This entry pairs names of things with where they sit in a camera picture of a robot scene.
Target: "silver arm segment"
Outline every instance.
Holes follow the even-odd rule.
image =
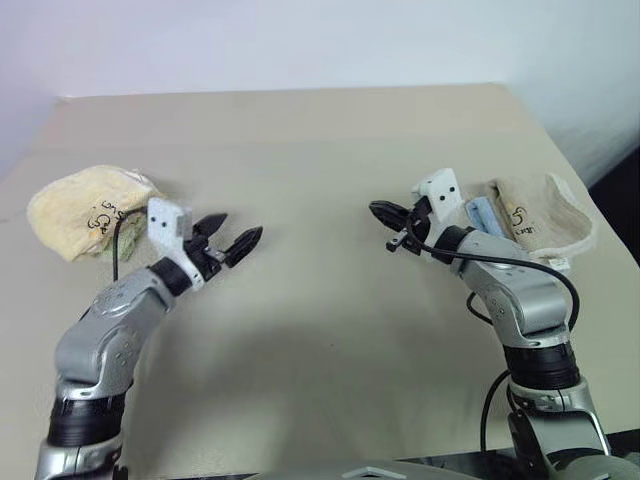
[[[140,351],[174,303],[162,280],[147,268],[105,289],[58,343],[56,397],[63,404],[122,398],[121,417],[123,395],[133,382]],[[48,438],[40,446],[35,478],[49,480],[104,467],[109,470],[105,478],[112,478],[111,466],[121,449],[122,433],[79,447],[52,445]]]
[[[468,233],[457,251],[529,259],[514,242],[478,231]],[[516,430],[513,433],[522,436],[517,430],[524,423],[531,426],[535,435],[531,440],[536,441],[550,471],[554,471],[550,459],[560,451],[590,449],[610,455],[587,381],[579,375],[575,362],[571,364],[570,332],[565,322],[568,308],[554,279],[531,268],[473,260],[455,259],[451,271],[483,301],[505,347],[510,389],[522,409],[510,416],[512,431]],[[546,352],[571,355],[560,365],[541,365],[539,371],[531,373],[529,370],[535,370],[534,363],[542,361]],[[554,369],[564,372],[559,374]]]
[[[142,346],[174,304],[147,268],[107,287],[58,343],[58,393],[86,400],[125,392]]]

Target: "yellow towel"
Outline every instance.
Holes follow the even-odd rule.
[[[44,245],[73,261],[102,252],[122,212],[160,195],[139,173],[99,165],[44,187],[29,202],[27,217]]]

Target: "table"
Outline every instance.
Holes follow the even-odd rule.
[[[25,218],[33,193],[95,164],[139,169],[194,218],[227,211],[213,245],[253,225],[259,247],[156,332],[128,395],[134,478],[243,473],[301,462],[478,449],[482,401],[504,368],[464,285],[436,263],[391,255],[369,213],[409,204],[453,167],[477,190],[553,171],[598,221],[571,276],[573,337],[607,432],[640,426],[640,276],[572,168],[499,85],[168,94],[61,100],[0,187],[4,476],[29,478],[53,401],[53,350],[109,282],[63,262]],[[143,242],[121,274],[153,261]],[[504,396],[489,447],[510,445]]]

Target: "black cable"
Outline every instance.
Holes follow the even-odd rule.
[[[551,267],[547,267],[546,265],[541,265],[539,263],[530,262],[526,260],[517,260],[515,258],[506,258],[506,257],[493,257],[486,255],[475,255],[473,253],[460,253],[460,252],[452,252],[450,250],[442,250],[440,248],[429,247],[424,244],[413,231],[413,222],[411,220],[411,216],[407,217],[407,223],[405,225],[407,230],[407,235],[409,238],[416,244],[419,245],[422,250],[425,252],[449,256],[453,258],[460,258],[463,260],[475,260],[477,262],[488,262],[488,263],[502,263],[505,265],[515,265],[517,267],[525,267],[525,268],[533,268],[534,270],[539,270],[541,272],[547,273],[552,277],[557,278],[569,291],[569,295],[571,296],[571,313],[569,315],[569,330],[573,330],[573,327],[578,320],[578,314],[580,313],[580,296],[578,295],[578,291],[576,287],[573,286],[573,283],[562,275],[560,272],[554,270]]]
[[[505,370],[493,381],[487,392],[487,396],[484,397],[484,405],[482,406],[482,416],[480,417],[480,451],[487,453],[487,419],[489,418],[489,408],[491,407],[491,401],[496,393],[496,390],[502,383],[502,381],[509,376],[509,370]]]
[[[509,402],[509,408],[511,408],[511,411],[515,413],[518,407],[513,401],[513,395],[511,394],[511,385],[507,385],[507,402]]]
[[[118,280],[118,237],[120,236],[120,227],[124,221],[129,218],[131,215],[136,213],[147,213],[147,207],[134,208],[133,210],[129,210],[124,212],[122,216],[116,222],[116,227],[113,229],[113,281]]]
[[[475,292],[471,292],[469,294],[469,296],[467,297],[467,310],[469,310],[469,312],[471,312],[474,316],[478,317],[483,322],[488,323],[489,325],[493,325],[493,322],[491,321],[491,319],[489,317],[487,317],[486,315],[481,314],[479,311],[477,311],[474,308],[473,299],[475,297],[476,297],[476,293]]]

